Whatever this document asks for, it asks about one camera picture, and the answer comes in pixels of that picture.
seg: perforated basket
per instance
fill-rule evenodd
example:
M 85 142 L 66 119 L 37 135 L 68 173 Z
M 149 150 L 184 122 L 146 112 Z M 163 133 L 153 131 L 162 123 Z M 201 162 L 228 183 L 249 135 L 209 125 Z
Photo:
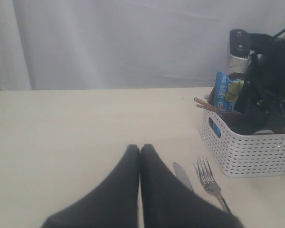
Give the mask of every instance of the perforated basket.
M 209 119 L 220 129 L 220 137 L 214 133 Z M 200 135 L 226 176 L 285 175 L 285 134 L 239 135 L 216 113 L 205 111 Z

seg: fork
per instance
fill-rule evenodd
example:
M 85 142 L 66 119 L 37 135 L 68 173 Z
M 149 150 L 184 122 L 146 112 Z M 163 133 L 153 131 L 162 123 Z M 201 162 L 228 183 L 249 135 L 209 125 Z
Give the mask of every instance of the fork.
M 232 214 L 223 195 L 221 194 L 220 186 L 214 179 L 208 159 L 203 157 L 196 158 L 196 165 L 194 166 L 195 171 L 199 177 L 199 181 L 202 184 L 204 190 L 209 194 L 215 195 L 219 200 L 219 203 L 221 204 L 223 210 Z

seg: white tabletop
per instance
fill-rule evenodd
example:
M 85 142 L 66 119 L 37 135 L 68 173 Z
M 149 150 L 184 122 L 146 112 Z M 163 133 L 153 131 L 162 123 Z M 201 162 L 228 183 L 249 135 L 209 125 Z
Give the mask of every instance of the white tabletop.
M 0 92 L 0 228 L 40 227 L 95 188 L 126 146 L 152 143 L 166 165 L 186 170 L 194 191 L 206 155 L 222 193 L 246 228 L 285 228 L 285 176 L 233 179 L 219 170 L 198 129 L 193 97 L 209 88 Z M 140 227 L 143 227 L 140 210 Z

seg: snack bag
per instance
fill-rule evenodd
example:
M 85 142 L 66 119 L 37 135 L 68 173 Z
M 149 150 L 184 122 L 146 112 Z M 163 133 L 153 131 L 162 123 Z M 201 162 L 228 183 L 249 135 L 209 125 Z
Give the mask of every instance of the snack bag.
M 243 85 L 243 80 L 231 81 L 223 72 L 218 72 L 215 80 L 214 106 L 219 110 L 232 112 Z M 213 124 L 213 130 L 220 137 L 220 130 L 215 124 Z

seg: butter knife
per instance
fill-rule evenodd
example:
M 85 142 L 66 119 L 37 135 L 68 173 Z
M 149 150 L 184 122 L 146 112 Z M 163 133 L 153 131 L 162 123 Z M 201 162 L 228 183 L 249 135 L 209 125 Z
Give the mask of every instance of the butter knife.
M 175 171 L 177 179 L 179 179 L 179 181 L 183 185 L 185 185 L 189 190 L 193 191 L 191 182 L 190 182 L 189 177 L 187 176 L 185 170 L 177 162 L 173 162 L 172 164 L 173 164 L 174 171 Z

